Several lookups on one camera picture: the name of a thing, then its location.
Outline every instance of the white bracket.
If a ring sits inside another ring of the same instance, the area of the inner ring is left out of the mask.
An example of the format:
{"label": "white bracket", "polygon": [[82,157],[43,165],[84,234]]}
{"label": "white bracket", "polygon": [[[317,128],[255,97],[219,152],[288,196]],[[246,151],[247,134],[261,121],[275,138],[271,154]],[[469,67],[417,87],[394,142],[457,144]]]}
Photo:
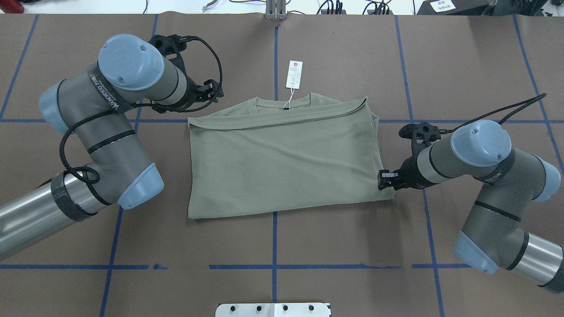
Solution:
{"label": "white bracket", "polygon": [[329,303],[221,304],[215,317],[331,317]]}
{"label": "white bracket", "polygon": [[286,20],[286,0],[266,0],[267,20]]}

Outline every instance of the folded shirt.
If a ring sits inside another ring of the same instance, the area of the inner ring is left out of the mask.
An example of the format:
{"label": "folded shirt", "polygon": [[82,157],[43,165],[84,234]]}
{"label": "folded shirt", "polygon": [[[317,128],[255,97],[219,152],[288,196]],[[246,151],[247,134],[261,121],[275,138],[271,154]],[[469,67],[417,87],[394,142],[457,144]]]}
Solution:
{"label": "folded shirt", "polygon": [[392,199],[378,190],[378,117],[367,99],[254,98],[189,118],[188,217],[218,218]]}

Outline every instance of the light blue joint cap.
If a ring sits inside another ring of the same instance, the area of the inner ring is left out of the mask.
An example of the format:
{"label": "light blue joint cap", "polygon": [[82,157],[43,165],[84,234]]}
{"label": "light blue joint cap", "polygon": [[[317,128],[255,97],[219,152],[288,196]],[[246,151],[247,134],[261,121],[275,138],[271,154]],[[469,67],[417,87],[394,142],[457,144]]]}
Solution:
{"label": "light blue joint cap", "polygon": [[55,86],[47,89],[41,97],[39,97],[39,110],[43,115],[43,118],[49,122],[55,130],[65,133],[69,129],[61,113],[59,112],[59,103],[57,102],[57,94],[59,92],[59,86],[63,81],[61,80]]}
{"label": "light blue joint cap", "polygon": [[460,231],[459,237],[456,239],[454,252],[456,257],[461,259],[464,263],[487,274],[493,274],[499,268],[499,266],[462,231]]}
{"label": "light blue joint cap", "polygon": [[507,131],[491,120],[478,120],[456,130],[451,148],[464,163],[485,168],[503,161],[511,152]]}
{"label": "light blue joint cap", "polygon": [[125,90],[143,90],[153,86],[165,71],[161,53],[131,34],[110,38],[98,54],[98,66],[114,86]]}
{"label": "light blue joint cap", "polygon": [[155,163],[151,163],[121,194],[117,203],[128,210],[157,196],[165,188]]}
{"label": "light blue joint cap", "polygon": [[543,163],[544,173],[546,175],[543,191],[540,193],[539,197],[533,199],[533,201],[541,202],[549,200],[550,197],[558,191],[558,188],[560,188],[560,172],[554,165],[545,162],[538,156],[536,156],[536,158]]}

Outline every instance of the metallic cylinder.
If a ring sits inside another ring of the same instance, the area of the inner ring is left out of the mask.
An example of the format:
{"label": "metallic cylinder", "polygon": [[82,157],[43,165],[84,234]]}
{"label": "metallic cylinder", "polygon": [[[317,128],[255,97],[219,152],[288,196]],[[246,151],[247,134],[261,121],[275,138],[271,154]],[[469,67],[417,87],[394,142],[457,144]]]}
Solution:
{"label": "metallic cylinder", "polygon": [[562,263],[562,247],[529,234],[523,257],[512,271],[530,278],[539,285],[549,283]]}
{"label": "metallic cylinder", "polygon": [[[65,176],[65,188],[72,201],[88,213],[105,207],[86,184],[70,174]],[[0,261],[74,223],[55,203],[51,183],[0,206]]]}

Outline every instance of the red object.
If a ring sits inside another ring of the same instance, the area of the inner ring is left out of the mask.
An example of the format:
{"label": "red object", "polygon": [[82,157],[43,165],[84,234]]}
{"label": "red object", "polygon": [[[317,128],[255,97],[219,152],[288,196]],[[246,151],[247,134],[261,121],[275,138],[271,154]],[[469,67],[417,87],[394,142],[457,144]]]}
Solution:
{"label": "red object", "polygon": [[24,6],[17,0],[0,0],[0,10],[4,13],[24,13]]}

